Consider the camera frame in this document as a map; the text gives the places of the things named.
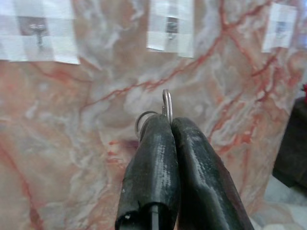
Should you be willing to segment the dark wooden furniture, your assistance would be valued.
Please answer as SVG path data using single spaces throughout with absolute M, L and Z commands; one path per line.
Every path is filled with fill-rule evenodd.
M 288 187 L 307 188 L 307 101 L 296 99 L 272 174 Z

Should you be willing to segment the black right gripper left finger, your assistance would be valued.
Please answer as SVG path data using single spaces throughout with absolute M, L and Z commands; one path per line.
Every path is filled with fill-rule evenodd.
M 165 115 L 149 117 L 128 164 L 115 230 L 173 230 L 180 200 L 175 140 Z

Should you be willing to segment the silver carabiner clip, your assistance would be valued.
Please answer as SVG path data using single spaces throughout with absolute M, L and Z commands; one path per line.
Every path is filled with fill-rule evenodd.
M 173 122 L 172 98 L 168 89 L 163 89 L 162 98 L 163 98 L 162 114 L 165 115 L 169 123 L 172 124 Z

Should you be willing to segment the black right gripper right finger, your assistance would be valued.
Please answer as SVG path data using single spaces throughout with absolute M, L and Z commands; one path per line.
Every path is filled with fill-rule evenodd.
M 181 183 L 179 230 L 254 230 L 236 186 L 190 119 L 173 120 Z

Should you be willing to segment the white adhesive metal wall hook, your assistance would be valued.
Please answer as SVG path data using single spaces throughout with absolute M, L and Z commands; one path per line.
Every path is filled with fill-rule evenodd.
M 150 0 L 146 47 L 194 56 L 194 0 Z
M 0 0 L 0 60 L 78 65 L 72 0 Z
M 279 3 L 272 4 L 262 43 L 262 53 L 269 53 L 273 48 L 290 46 L 296 17 L 296 7 Z

